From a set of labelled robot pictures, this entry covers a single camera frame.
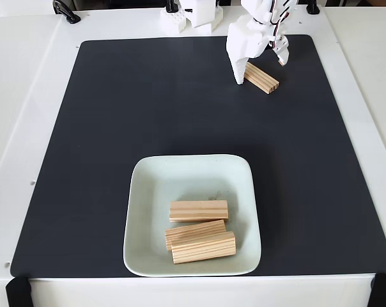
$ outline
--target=pine wood block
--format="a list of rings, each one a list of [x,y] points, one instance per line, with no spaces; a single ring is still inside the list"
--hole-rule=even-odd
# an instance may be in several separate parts
[[[172,240],[174,264],[235,255],[236,238],[233,232],[202,235],[192,239]]]
[[[170,222],[204,222],[229,219],[226,200],[172,201]]]
[[[267,94],[275,91],[280,84],[273,77],[270,77],[249,62],[245,66],[244,77]]]
[[[200,235],[210,235],[220,232],[226,232],[226,225],[222,219],[218,221],[199,223],[190,226],[176,227],[165,231],[166,248],[172,250],[173,240],[192,239]]]

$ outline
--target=black mat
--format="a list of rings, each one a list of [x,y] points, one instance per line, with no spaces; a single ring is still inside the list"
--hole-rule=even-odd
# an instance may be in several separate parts
[[[249,275],[386,272],[386,240],[308,36],[280,80],[237,86],[226,38],[81,45],[12,262],[14,276],[129,277],[132,170],[152,155],[234,154],[252,169],[261,261]]]

